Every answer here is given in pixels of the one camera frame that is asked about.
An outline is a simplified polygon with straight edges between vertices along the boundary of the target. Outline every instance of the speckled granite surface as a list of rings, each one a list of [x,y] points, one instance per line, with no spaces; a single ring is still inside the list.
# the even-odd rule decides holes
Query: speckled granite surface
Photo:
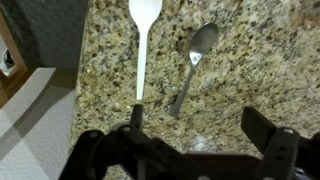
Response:
[[[243,107],[310,137],[320,130],[320,2],[164,1],[149,33],[144,132],[181,152],[258,155],[241,132]],[[200,62],[179,119],[168,115],[189,72],[187,47],[205,22],[219,42]],[[129,120],[138,33],[127,1],[92,0],[85,27],[71,144],[88,129]],[[113,169],[110,179],[123,179]]]

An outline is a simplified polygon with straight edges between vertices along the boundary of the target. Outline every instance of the spoon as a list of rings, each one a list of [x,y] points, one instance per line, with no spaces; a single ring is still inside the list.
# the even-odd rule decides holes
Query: spoon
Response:
[[[162,0],[129,0],[129,11],[140,33],[136,95],[138,100],[141,100],[143,96],[148,32],[158,18],[161,7]]]
[[[177,101],[170,110],[171,116],[178,116],[184,97],[187,94],[192,75],[195,73],[200,59],[209,52],[213,44],[218,40],[218,35],[218,26],[215,23],[207,23],[202,26],[192,37],[192,40],[189,44],[189,57],[191,60],[190,72]]]

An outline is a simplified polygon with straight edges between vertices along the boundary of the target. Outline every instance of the black metal bracket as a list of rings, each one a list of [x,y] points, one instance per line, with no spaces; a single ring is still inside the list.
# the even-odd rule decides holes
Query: black metal bracket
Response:
[[[264,154],[262,159],[242,154],[181,154],[141,131],[142,112],[142,105],[135,105],[129,125],[107,135],[98,130],[81,134],[60,180],[100,180],[113,165],[142,180],[320,178],[316,171],[319,133],[312,140],[302,138],[293,129],[277,128],[254,108],[244,109],[241,127]]]

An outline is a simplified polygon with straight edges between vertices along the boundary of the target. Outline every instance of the spoon handle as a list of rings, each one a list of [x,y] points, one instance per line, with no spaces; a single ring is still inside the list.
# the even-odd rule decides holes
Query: spoon handle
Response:
[[[147,39],[148,31],[140,31],[139,39],[139,55],[138,55],[138,70],[137,70],[137,99],[141,100],[143,96],[144,78],[146,71],[147,58]]]
[[[191,65],[188,78],[187,78],[186,82],[184,83],[184,86],[183,86],[183,88],[182,88],[182,91],[181,91],[181,93],[180,93],[177,101],[176,101],[176,102],[174,103],[174,105],[171,107],[171,110],[170,110],[170,115],[171,115],[171,116],[173,116],[173,117],[178,117],[178,114],[179,114],[179,112],[180,112],[181,105],[182,105],[182,103],[183,103],[184,97],[185,97],[186,94],[187,94],[190,81],[191,81],[192,76],[193,76],[193,74],[194,74],[195,71],[196,71],[196,66]]]

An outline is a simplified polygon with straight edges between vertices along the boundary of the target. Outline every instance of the countertop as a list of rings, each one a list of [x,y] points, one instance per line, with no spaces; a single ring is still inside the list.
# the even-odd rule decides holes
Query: countertop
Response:
[[[259,156],[240,129],[253,106],[277,126],[320,129],[320,1],[164,1],[149,33],[143,101],[135,100],[138,31],[127,1],[91,0],[77,81],[71,146],[108,132],[144,105],[144,132],[180,152]],[[178,119],[168,115],[189,73],[187,48],[206,22],[219,41],[198,65]],[[112,169],[109,179],[124,179]]]

